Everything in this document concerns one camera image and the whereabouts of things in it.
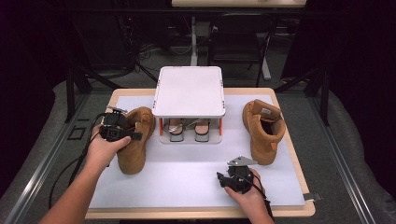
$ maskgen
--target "white lid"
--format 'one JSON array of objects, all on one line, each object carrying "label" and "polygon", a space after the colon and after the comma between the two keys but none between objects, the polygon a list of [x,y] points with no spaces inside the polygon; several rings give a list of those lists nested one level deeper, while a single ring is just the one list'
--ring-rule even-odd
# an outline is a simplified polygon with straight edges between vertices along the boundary
[{"label": "white lid", "polygon": [[160,118],[220,118],[225,115],[221,69],[163,67],[152,113]]}]

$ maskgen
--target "boot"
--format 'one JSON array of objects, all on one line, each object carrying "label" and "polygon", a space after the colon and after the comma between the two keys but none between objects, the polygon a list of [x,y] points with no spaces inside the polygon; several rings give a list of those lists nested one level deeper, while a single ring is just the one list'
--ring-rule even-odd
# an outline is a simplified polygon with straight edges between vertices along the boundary
[{"label": "boot", "polygon": [[274,162],[277,144],[286,131],[279,108],[261,100],[250,101],[244,107],[242,120],[250,133],[250,153],[260,165]]},{"label": "boot", "polygon": [[141,106],[126,115],[126,124],[121,128],[142,133],[141,140],[132,140],[125,148],[117,152],[119,167],[126,175],[139,173],[146,162],[146,143],[155,129],[155,118],[151,109]]}]

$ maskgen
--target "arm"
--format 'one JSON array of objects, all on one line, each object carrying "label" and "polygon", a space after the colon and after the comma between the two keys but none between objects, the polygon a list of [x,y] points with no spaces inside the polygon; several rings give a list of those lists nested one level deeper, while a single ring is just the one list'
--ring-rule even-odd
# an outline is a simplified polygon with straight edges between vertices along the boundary
[{"label": "arm", "polygon": [[[92,133],[99,133],[99,126],[93,128]],[[100,174],[117,151],[131,141],[129,136],[116,142],[107,142],[100,134],[94,136],[84,168],[40,223],[83,223]]]},{"label": "arm", "polygon": [[[250,171],[253,172],[255,176],[260,178],[260,175],[254,169],[250,168]],[[253,183],[260,187],[260,179],[254,178]],[[224,188],[225,191],[233,198],[239,206],[242,208],[242,211],[247,215],[248,219],[253,224],[273,224],[274,221],[268,215],[267,208],[265,207],[264,199],[258,190],[255,188],[251,188],[250,191],[245,194],[240,194],[229,187]]]}]

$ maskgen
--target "suede boot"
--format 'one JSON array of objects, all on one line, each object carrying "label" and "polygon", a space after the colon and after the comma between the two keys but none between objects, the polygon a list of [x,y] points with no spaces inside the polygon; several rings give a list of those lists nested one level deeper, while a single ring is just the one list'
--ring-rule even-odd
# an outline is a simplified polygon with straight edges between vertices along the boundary
[{"label": "suede boot", "polygon": [[250,133],[250,153],[260,165],[274,162],[277,144],[286,131],[285,121],[279,108],[261,100],[254,100],[244,107],[242,120]]},{"label": "suede boot", "polygon": [[139,173],[146,162],[146,143],[155,129],[155,118],[151,109],[141,106],[126,115],[124,130],[133,130],[142,133],[141,140],[132,140],[125,148],[117,152],[119,167],[126,175]]}]

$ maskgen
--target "hand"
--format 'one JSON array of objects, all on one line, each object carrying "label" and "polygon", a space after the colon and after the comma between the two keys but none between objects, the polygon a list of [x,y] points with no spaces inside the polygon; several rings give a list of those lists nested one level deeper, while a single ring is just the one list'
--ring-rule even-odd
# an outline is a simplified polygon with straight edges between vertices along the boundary
[{"label": "hand", "polygon": [[[260,175],[256,170],[250,168],[249,169],[255,176],[253,179],[253,184],[258,188],[261,187]],[[251,223],[274,223],[274,221],[268,215],[267,208],[265,207],[264,198],[262,194],[255,188],[251,188],[245,194],[240,194],[229,187],[224,188],[225,191],[233,198],[239,206],[242,208],[244,213],[250,219]]]},{"label": "hand", "polygon": [[100,134],[100,126],[92,129],[93,140],[90,143],[85,167],[92,168],[94,171],[102,173],[113,160],[117,151],[126,147],[131,142],[131,137],[126,136],[115,142],[107,142]]}]

